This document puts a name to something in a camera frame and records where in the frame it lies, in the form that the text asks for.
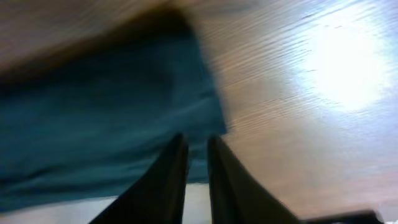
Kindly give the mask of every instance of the teal fabric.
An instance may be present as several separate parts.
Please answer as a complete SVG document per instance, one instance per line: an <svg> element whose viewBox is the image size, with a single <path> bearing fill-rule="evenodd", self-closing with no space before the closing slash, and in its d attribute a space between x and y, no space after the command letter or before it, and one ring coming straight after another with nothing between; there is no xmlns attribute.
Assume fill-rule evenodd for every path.
<svg viewBox="0 0 398 224"><path fill-rule="evenodd" d="M208 181L205 141L226 129L195 36L182 27L2 86L0 212L119 195L177 133L191 144L188 181Z"/></svg>

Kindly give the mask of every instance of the dark object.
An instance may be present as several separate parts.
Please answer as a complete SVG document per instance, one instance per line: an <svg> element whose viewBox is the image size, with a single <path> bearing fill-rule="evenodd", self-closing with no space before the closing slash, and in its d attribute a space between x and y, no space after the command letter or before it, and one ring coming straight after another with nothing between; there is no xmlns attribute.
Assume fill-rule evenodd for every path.
<svg viewBox="0 0 398 224"><path fill-rule="evenodd" d="M0 213L121 195L170 138L208 182L206 141L226 132L185 18L158 9L0 80Z"/></svg>
<svg viewBox="0 0 398 224"><path fill-rule="evenodd" d="M187 144L175 137L149 171L91 224L182 222ZM208 141L213 224L381 224L373 212L302 221L263 189L221 138Z"/></svg>

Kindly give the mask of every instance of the wood grain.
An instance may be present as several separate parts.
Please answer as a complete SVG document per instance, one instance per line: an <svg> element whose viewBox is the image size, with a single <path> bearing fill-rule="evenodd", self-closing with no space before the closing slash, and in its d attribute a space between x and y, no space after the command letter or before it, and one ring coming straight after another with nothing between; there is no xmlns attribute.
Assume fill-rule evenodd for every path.
<svg viewBox="0 0 398 224"><path fill-rule="evenodd" d="M71 1L76 6L69 14L49 9L65 13L52 21L55 15L24 12L16 2L0 2L0 15L7 17L0 27L0 69L163 3ZM174 5L190 15L216 73L228 143L294 213L313 218L398 199L398 2ZM80 19L69 21L73 12Z"/></svg>

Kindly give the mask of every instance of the wooden floor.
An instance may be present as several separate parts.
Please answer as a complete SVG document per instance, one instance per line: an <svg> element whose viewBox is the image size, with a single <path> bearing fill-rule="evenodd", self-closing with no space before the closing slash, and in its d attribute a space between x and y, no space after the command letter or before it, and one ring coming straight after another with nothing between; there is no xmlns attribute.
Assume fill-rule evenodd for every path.
<svg viewBox="0 0 398 224"><path fill-rule="evenodd" d="M0 68L160 3L106 2L76 12L89 19L74 21L66 19L71 9L86 5L70 1L70 13L51 20L19 1L0 3L1 16L11 18L0 27L7 31ZM226 139L264 187L300 218L398 200L398 2L174 4L192 16L216 73L231 127Z"/></svg>

